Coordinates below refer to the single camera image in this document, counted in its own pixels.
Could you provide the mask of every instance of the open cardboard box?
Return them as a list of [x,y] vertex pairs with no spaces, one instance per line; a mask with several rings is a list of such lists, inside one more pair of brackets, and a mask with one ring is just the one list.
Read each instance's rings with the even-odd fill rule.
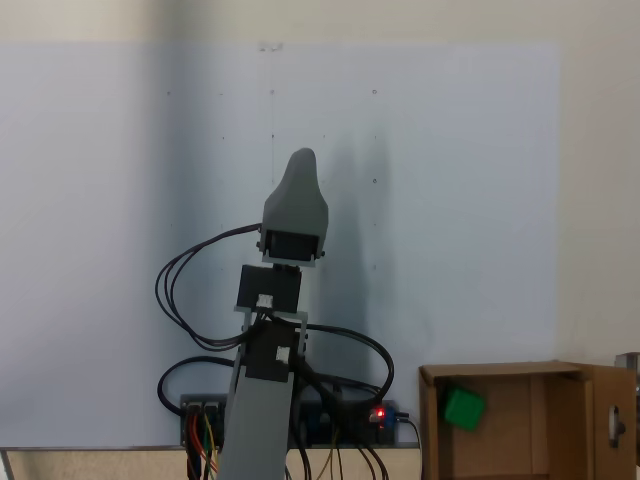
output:
[[[451,385],[485,399],[476,430],[438,414]],[[421,367],[425,479],[633,480],[635,385],[631,370],[563,362]]]

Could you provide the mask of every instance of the green block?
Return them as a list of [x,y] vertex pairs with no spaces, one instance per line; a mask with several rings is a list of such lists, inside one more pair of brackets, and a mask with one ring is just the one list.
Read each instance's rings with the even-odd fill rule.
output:
[[473,431],[484,413],[484,398],[468,390],[453,387],[447,395],[444,419],[464,430]]

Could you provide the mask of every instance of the white wall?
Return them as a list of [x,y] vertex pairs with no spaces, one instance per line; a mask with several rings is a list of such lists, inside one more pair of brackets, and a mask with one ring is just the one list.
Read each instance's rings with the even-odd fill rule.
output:
[[638,2],[0,0],[0,11],[5,41],[557,43],[559,356],[610,363],[639,348]]

